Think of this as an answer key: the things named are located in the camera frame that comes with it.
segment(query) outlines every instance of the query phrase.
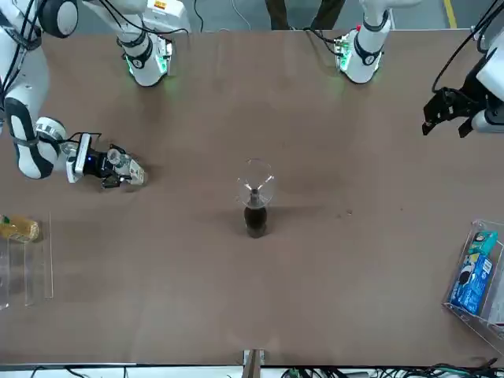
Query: black cable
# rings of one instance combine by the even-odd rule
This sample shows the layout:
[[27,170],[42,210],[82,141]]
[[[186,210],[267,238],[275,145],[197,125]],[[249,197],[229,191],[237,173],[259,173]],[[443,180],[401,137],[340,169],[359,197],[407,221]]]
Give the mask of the black cable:
[[488,27],[490,26],[490,24],[492,23],[494,19],[492,20],[489,20],[480,30],[480,34],[478,35],[478,40],[476,42],[476,48],[478,49],[478,51],[482,54],[486,54],[488,52],[488,49],[484,49],[483,46],[482,46],[482,42],[483,42],[483,37],[485,36],[485,33],[487,32],[487,29]]
[[63,140],[58,140],[56,143],[57,144],[62,144],[62,143],[67,143],[67,142],[74,142],[78,143],[78,140],[73,140],[74,136],[82,135],[82,134],[89,134],[89,135],[97,135],[98,137],[102,136],[101,132],[74,132],[69,138],[63,139]]
[[[445,374],[455,374],[459,375],[461,378],[498,378],[497,372],[504,372],[504,369],[492,368],[493,364],[497,361],[496,358],[492,358],[490,361],[474,368],[459,368],[457,366],[448,364],[436,364],[428,366],[425,368],[409,368],[409,367],[396,367],[396,368],[375,368],[376,378],[440,378]],[[318,371],[324,374],[327,378],[343,378],[347,376],[343,372],[339,371],[334,366],[323,366],[316,367],[311,366],[310,368],[299,368],[292,367],[285,370],[282,374],[282,378],[292,378],[306,377],[309,376],[308,373],[314,374],[313,376],[321,376]]]
[[[327,49],[329,50],[329,52],[335,56],[343,56],[342,54],[338,54],[336,53],[335,50],[333,50],[330,46],[329,46],[329,42],[326,41],[327,38],[324,37],[324,33],[322,32],[321,30],[321,37],[322,37],[322,42],[324,43],[324,45],[327,47]],[[330,43],[333,44],[333,46],[336,44],[336,39],[333,39]]]
[[201,16],[200,16],[200,14],[198,13],[198,10],[196,9],[196,2],[197,2],[197,1],[198,1],[198,0],[195,0],[195,13],[196,13],[196,16],[198,16],[199,20],[202,22],[202,25],[201,25],[201,27],[199,28],[199,32],[200,32],[200,33],[203,33],[203,24],[204,24],[205,22],[203,21],[203,17],[201,17]]
[[119,27],[119,29],[122,30],[123,27],[121,26],[121,24],[120,24],[119,20],[117,19],[116,15],[113,14],[113,12],[109,8],[107,8],[107,5],[104,2],[101,2],[101,4],[103,5],[103,8],[107,9],[107,11],[110,13],[110,16],[112,16],[113,20],[116,21],[116,24]]
[[[20,31],[22,38],[24,38],[24,30],[26,29],[26,24],[28,23],[28,18],[30,17],[30,12],[32,11],[32,7],[33,7],[34,2],[35,2],[35,0],[30,0],[30,2],[28,3],[28,6],[26,8],[26,14],[24,15],[23,24],[21,25],[21,31]],[[30,32],[28,33],[28,41],[32,37],[33,28],[35,27],[35,22],[37,20],[37,17],[39,16],[39,11],[41,10],[43,4],[44,4],[44,2],[42,2],[40,4],[39,8],[35,12],[33,22],[31,23],[31,29],[30,29]],[[14,80],[17,78],[17,75],[19,74],[19,69],[18,69],[17,72],[14,74],[14,77],[12,79],[10,78],[10,76],[13,73],[14,66],[17,63],[17,59],[19,57],[20,51],[21,51],[21,45],[18,44],[16,46],[16,51],[14,52],[13,60],[10,62],[9,70],[7,71],[6,77],[4,78],[4,81],[2,83],[2,87],[0,88],[0,108],[2,109],[2,111],[5,111],[4,101],[7,96],[7,91],[9,90],[10,86],[12,85]]]
[[85,376],[84,374],[80,374],[78,372],[74,372],[71,368],[69,368],[68,366],[65,366],[65,370],[67,372],[69,372],[70,374],[72,374],[73,376],[78,376],[79,378],[87,378],[87,376]]
[[498,0],[494,0],[494,2],[491,3],[491,5],[488,7],[487,11],[484,13],[484,15],[480,18],[480,20],[478,21],[478,23],[476,24],[475,28],[478,28],[481,24],[481,21],[486,17],[488,16],[488,14],[490,13],[490,11],[494,8],[495,4],[497,4]]
[[339,37],[336,37],[336,38],[334,38],[334,39],[330,39],[330,38],[325,38],[325,37],[324,37],[324,33],[322,32],[322,30],[317,31],[317,30],[312,29],[312,28],[303,28],[302,30],[303,30],[304,32],[312,32],[312,33],[313,33],[313,34],[314,34],[317,38],[322,39],[323,41],[325,41],[325,42],[327,42],[327,43],[332,43],[332,44],[334,44],[334,43],[335,43],[335,41],[336,41],[338,38],[340,38],[340,37],[341,37],[341,36],[339,36]]
[[[39,3],[39,8],[37,8],[37,10],[35,11],[35,15],[33,16],[33,20],[31,22],[31,27],[30,27],[30,30],[28,32],[28,41],[30,41],[32,39],[32,34],[33,34],[33,31],[35,30],[35,24],[36,24],[36,21],[37,19],[39,18],[40,16],[40,13],[42,12],[42,9],[43,7],[45,6],[46,4],[46,1],[41,1]],[[27,16],[24,18],[24,21],[28,21],[28,16],[29,16],[29,11],[27,11]],[[23,25],[21,26],[21,34],[24,35],[24,30],[23,30],[23,26],[25,26],[25,23],[23,22]],[[19,75],[19,72],[20,72],[20,66],[17,67],[12,79],[9,81],[9,83],[6,85],[6,89],[2,92],[4,94],[4,96],[2,97],[2,100],[1,100],[1,103],[3,105],[4,101],[5,101],[5,96],[7,96],[7,92],[9,92],[9,89],[11,88],[11,86],[14,84],[14,82],[16,81],[18,75]]]
[[125,20],[127,23],[129,23],[129,24],[130,24],[133,28],[137,28],[137,29],[139,29],[139,30],[141,30],[141,31],[143,31],[143,32],[148,32],[148,33],[152,33],[152,34],[155,34],[155,35],[161,35],[161,36],[163,36],[163,35],[168,35],[168,34],[173,34],[173,33],[177,33],[177,32],[186,32],[186,33],[187,33],[187,35],[189,35],[189,31],[188,31],[186,28],[178,28],[178,29],[171,30],[171,31],[155,31],[155,30],[151,30],[151,29],[149,29],[149,28],[143,28],[143,27],[141,27],[141,26],[138,26],[138,25],[136,25],[136,24],[132,23],[130,20],[128,20],[128,19],[127,19],[127,18],[126,18],[126,17],[125,17],[125,16],[124,16],[121,12],[119,12],[119,11],[117,10],[117,8],[116,8],[113,4],[111,4],[111,3],[109,2],[109,0],[99,0],[99,1],[100,1],[100,2],[104,5],[104,6],[105,6],[105,4],[107,4],[110,8],[112,8],[112,9],[113,9],[113,10],[114,10],[114,11],[115,11],[118,15],[119,15],[119,17],[120,17],[120,18],[122,18],[122,19],[123,19],[123,20]]
[[331,43],[332,45],[335,45],[336,44],[336,40],[341,38],[341,36],[339,37],[336,37],[334,39],[330,39],[330,38],[326,38],[324,36],[324,33],[322,31],[317,31],[317,30],[313,30],[312,28],[303,28],[303,31],[305,32],[312,32],[318,39],[320,39],[325,47],[329,50],[329,52],[337,57],[341,56],[340,53],[336,53],[330,46],[329,46],[329,43]]
[[30,378],[33,378],[35,376],[35,374],[39,371],[39,370],[44,370],[45,367],[44,366],[37,366],[36,368],[33,369],[33,371],[31,372],[31,375],[30,375]]
[[455,57],[458,55],[458,53],[461,52],[461,50],[464,48],[464,46],[467,44],[467,42],[469,42],[471,40],[471,38],[474,37],[474,35],[479,30],[481,30],[481,28],[487,22],[492,22],[498,16],[498,14],[502,12],[502,9],[504,9],[504,2],[500,6],[498,6],[497,9],[495,11],[493,11],[486,19],[481,19],[478,22],[479,26],[477,28],[474,28],[474,30],[467,36],[466,39],[464,39],[464,41],[460,44],[460,46],[457,47],[457,49],[454,51],[454,53],[448,59],[447,63],[443,66],[443,68],[441,69],[441,71],[439,71],[438,76],[434,79],[434,83],[432,83],[432,88],[431,88],[432,93],[436,93],[437,92],[437,89],[435,89],[435,88],[438,85],[439,79],[441,79],[441,76],[445,73],[445,71],[447,70],[447,68],[450,66],[451,62],[455,59]]
[[315,370],[315,369],[308,369],[308,370],[312,373],[312,376],[313,376],[313,374],[315,374],[318,376],[318,378],[322,378],[322,376],[318,373],[317,370]]

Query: white cable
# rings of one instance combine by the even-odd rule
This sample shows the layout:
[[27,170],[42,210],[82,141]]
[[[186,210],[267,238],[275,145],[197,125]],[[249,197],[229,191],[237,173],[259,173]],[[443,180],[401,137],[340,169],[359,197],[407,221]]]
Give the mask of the white cable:
[[246,20],[246,18],[237,10],[236,5],[235,5],[235,0],[231,0],[231,5],[233,6],[233,9],[235,10],[236,14],[238,14],[240,17],[242,17],[242,20],[246,22],[247,25],[249,25],[249,31],[252,32],[252,27],[250,26],[249,21]]

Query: yellow liquid bottle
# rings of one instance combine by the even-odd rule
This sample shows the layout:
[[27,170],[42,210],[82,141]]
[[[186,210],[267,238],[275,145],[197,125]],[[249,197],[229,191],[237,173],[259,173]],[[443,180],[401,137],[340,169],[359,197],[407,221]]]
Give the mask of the yellow liquid bottle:
[[0,236],[22,243],[32,242],[39,237],[39,224],[25,217],[0,215]]

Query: bottle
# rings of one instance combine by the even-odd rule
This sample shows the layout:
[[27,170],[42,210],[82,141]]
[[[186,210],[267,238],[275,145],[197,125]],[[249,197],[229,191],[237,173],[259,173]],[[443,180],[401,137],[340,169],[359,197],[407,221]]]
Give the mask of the bottle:
[[32,242],[39,237],[39,224],[25,217],[0,215],[0,236],[21,243]]
[[271,166],[260,159],[248,159],[238,178],[238,184],[239,198],[245,205],[243,217],[246,232],[254,239],[260,238],[266,233],[266,206],[275,190],[275,176]]
[[111,148],[107,152],[107,160],[113,165],[115,173],[121,176],[130,176],[128,182],[132,185],[143,185],[147,181],[147,174],[142,167],[126,151],[117,148]]

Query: metal bracket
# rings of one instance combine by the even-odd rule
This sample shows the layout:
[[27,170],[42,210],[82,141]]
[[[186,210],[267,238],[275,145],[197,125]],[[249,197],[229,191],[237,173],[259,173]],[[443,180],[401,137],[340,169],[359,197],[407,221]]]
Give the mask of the metal bracket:
[[[474,33],[474,29],[476,29],[476,25],[471,26],[470,29],[471,29],[471,33]],[[476,33],[474,33],[474,35],[472,36],[472,39],[474,39],[475,41],[477,41],[478,38],[480,37],[480,33],[481,33],[481,31],[477,31]],[[481,36],[481,40],[484,42],[484,40],[485,40],[485,36],[484,35]]]
[[242,378],[260,378],[261,366],[265,364],[265,352],[263,349],[253,349],[243,351]]

